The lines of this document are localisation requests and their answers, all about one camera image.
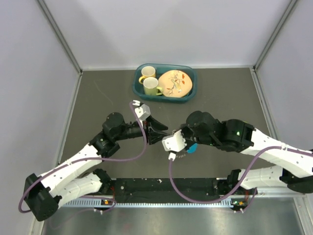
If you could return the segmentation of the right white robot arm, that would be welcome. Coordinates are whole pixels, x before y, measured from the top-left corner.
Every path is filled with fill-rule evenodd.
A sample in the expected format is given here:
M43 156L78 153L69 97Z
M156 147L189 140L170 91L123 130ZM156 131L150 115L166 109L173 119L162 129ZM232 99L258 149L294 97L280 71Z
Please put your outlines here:
M313 191L313 152L292 147L271 138L253 125L238 119L220 122L208 112L194 111L180 126L187 145L213 146L221 151L237 152L263 159L270 167L237 169L228 175L232 193L244 189L285 187L295 192Z

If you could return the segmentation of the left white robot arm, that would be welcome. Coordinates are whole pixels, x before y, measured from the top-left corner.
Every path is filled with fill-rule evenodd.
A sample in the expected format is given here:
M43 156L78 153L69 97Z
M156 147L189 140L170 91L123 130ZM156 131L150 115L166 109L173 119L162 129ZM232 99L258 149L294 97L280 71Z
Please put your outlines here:
M54 169L39 176L27 176L21 202L25 202L37 221L50 218L64 204L90 193L110 191L110 177L96 169L85 177L82 173L111 158L120 146L118 141L142 137L144 145L154 144L167 134L168 127L150 112L134 110L135 122L126 123L118 113L111 113L102 124L102 130L77 154Z

